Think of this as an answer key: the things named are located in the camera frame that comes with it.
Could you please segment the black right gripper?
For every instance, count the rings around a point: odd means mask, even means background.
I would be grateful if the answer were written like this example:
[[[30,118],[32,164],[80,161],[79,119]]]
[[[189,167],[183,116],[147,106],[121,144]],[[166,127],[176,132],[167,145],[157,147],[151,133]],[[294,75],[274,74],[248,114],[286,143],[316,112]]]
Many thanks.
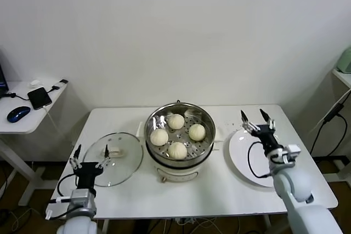
[[[240,112],[243,129],[250,133],[252,136],[257,137],[261,141],[265,153],[271,153],[274,150],[284,148],[278,143],[278,141],[274,137],[275,121],[271,119],[265,111],[260,109],[260,113],[263,119],[265,120],[266,124],[258,126],[248,120],[243,110],[241,110]]]

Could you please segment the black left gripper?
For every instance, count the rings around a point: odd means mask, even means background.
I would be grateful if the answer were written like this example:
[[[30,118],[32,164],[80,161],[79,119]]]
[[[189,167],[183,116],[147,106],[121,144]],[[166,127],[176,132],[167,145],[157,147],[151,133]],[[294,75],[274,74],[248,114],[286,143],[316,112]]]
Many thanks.
[[[73,173],[78,177],[78,189],[93,189],[95,178],[103,173],[111,162],[110,152],[108,146],[105,146],[104,159],[101,162],[83,162],[80,164],[79,155],[81,152],[81,145],[78,146],[73,156],[70,157],[70,164]]]

